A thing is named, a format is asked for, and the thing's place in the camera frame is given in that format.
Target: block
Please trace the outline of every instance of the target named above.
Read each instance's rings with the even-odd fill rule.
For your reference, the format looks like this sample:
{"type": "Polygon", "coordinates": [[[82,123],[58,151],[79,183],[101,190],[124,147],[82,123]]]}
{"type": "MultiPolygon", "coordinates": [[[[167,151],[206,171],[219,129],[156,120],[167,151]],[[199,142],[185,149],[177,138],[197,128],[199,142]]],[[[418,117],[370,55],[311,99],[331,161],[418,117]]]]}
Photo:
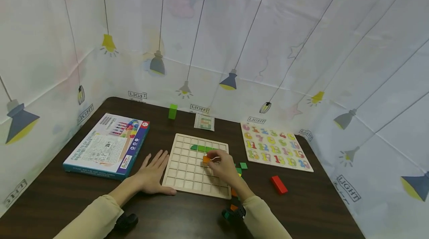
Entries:
{"type": "Polygon", "coordinates": [[[174,120],[177,113],[177,104],[170,104],[170,110],[168,112],[168,118],[174,120]]]}
{"type": "Polygon", "coordinates": [[[210,161],[210,158],[207,156],[203,156],[203,163],[208,163],[210,161]]]}
{"type": "Polygon", "coordinates": [[[271,177],[271,182],[274,184],[274,187],[276,188],[277,192],[279,192],[279,194],[287,193],[287,188],[280,180],[279,176],[271,177]]]}

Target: wooden grid board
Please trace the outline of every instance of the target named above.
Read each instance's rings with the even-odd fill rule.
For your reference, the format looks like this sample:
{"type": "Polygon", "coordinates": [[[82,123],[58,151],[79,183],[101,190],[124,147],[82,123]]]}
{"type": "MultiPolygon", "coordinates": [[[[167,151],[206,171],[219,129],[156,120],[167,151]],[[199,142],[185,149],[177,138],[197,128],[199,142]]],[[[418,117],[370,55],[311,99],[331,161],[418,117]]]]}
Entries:
{"type": "Polygon", "coordinates": [[[176,134],[162,185],[177,191],[231,199],[231,187],[203,164],[203,156],[212,149],[229,153],[226,143],[176,134]]]}
{"type": "Polygon", "coordinates": [[[295,135],[280,129],[240,123],[247,160],[314,172],[295,135]]]}

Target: hand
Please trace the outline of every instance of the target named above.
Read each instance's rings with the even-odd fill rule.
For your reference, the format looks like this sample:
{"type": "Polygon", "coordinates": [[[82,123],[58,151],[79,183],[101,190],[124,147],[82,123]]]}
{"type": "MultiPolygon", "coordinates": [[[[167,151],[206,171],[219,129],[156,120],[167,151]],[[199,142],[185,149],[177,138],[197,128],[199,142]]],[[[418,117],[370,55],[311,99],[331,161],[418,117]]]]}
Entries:
{"type": "Polygon", "coordinates": [[[138,191],[147,194],[162,193],[175,195],[176,190],[171,187],[161,186],[160,180],[168,163],[168,151],[159,151],[149,163],[150,154],[146,156],[141,168],[136,174],[130,177],[130,181],[136,186],[138,191]]]}

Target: sleeve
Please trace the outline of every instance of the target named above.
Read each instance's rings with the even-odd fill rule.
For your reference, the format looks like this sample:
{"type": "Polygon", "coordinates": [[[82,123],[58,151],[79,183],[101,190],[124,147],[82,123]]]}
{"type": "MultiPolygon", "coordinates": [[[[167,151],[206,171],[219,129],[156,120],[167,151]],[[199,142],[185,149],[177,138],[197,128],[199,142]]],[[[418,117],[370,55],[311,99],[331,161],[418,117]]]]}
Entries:
{"type": "Polygon", "coordinates": [[[70,222],[54,239],[104,238],[115,227],[116,220],[124,211],[109,195],[94,200],[82,213],[70,222]]]}
{"type": "Polygon", "coordinates": [[[266,202],[252,196],[243,202],[246,209],[244,223],[256,239],[283,238],[292,239],[283,225],[277,220],[266,202]]]}

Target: dark brown table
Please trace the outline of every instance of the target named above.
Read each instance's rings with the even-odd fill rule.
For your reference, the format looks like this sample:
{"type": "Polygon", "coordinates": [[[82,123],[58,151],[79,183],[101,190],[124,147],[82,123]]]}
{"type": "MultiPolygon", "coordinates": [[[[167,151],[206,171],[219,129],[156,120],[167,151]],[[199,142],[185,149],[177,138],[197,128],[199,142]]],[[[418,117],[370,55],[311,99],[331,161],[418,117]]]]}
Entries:
{"type": "MultiPolygon", "coordinates": [[[[229,144],[234,161],[247,162],[243,178],[267,202],[293,239],[363,239],[358,226],[335,191],[307,141],[298,137],[314,173],[248,162],[239,123],[216,120],[215,132],[194,128],[195,116],[177,112],[168,119],[167,108],[108,98],[62,151],[49,163],[14,205],[0,218],[0,238],[53,238],[94,199],[113,190],[119,182],[66,173],[63,161],[92,127],[109,112],[150,121],[132,174],[144,157],[170,150],[176,133],[229,144]],[[289,192],[280,196],[270,182],[278,175],[289,192]]],[[[244,225],[230,226],[221,217],[227,200],[178,192],[175,197],[137,194],[124,210],[135,213],[139,223],[130,233],[115,231],[108,238],[251,238],[244,225]]]]}

